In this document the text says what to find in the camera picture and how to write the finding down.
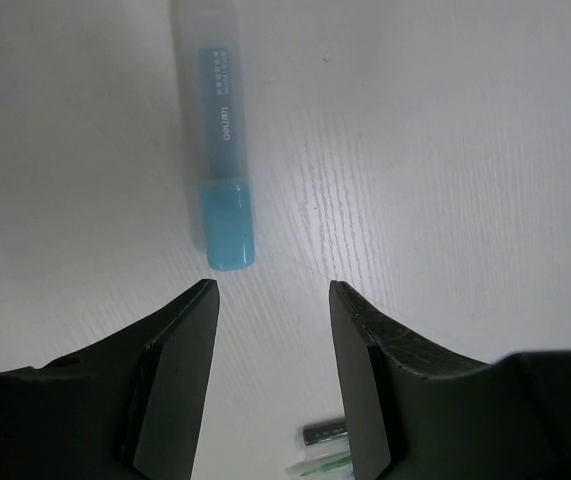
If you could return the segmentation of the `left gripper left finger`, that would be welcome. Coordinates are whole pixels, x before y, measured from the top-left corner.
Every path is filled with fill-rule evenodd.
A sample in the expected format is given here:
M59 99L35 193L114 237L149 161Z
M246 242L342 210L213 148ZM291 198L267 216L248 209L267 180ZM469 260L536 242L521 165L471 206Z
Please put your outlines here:
M203 279L41 368L0 372L0 479L188 479L219 316Z

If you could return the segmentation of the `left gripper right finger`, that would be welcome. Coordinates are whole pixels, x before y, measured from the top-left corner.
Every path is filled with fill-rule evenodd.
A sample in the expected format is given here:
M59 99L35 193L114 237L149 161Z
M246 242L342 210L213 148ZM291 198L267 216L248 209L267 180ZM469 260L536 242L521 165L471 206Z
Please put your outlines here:
M484 363L329 290L359 479L571 479L571 350Z

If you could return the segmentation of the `light blue highlighter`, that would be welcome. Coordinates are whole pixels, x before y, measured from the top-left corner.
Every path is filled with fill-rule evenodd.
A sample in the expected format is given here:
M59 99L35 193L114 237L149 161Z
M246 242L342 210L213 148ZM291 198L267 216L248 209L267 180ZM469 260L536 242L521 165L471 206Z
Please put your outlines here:
M231 1L175 1L172 14L207 261L219 272L242 270L255 261L255 243L236 9Z

